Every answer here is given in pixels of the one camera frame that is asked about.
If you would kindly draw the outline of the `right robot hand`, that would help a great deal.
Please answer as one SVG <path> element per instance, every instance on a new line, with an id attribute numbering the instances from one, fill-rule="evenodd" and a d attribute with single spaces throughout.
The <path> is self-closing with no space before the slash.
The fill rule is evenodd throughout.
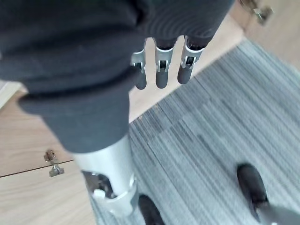
<path id="1" fill-rule="evenodd" d="M 71 153 L 94 204 L 116 216 L 136 207 L 163 220 L 137 192 L 128 137 L 129 92 L 146 87 L 145 42 L 155 43 L 164 88 L 174 45 L 184 37 L 177 80 L 186 84 L 230 10 L 231 0 L 3 0 L 0 77 L 28 90 L 19 100 Z"/>

